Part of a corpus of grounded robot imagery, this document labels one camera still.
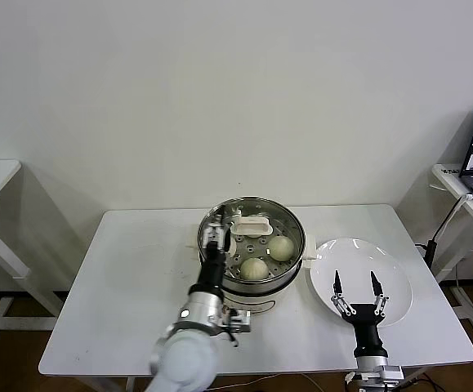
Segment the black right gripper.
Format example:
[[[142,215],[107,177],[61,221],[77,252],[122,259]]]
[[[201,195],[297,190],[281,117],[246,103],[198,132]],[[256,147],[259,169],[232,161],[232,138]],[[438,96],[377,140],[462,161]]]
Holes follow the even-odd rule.
[[[343,296],[339,271],[336,269],[332,285],[331,302],[341,317],[354,328],[356,347],[354,356],[359,357],[386,357],[386,350],[378,334],[377,326],[385,317],[385,307],[389,300],[385,296],[382,284],[374,271],[370,271],[370,278],[374,294],[371,304],[350,305]]]

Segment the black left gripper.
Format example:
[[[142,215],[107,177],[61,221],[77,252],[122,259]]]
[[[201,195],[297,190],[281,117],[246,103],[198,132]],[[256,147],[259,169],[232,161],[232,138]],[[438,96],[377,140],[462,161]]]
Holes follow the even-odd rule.
[[[202,263],[194,292],[222,293],[225,251],[219,247],[223,247],[225,241],[224,217],[224,205],[213,208],[205,217],[202,246],[206,247],[206,259]]]

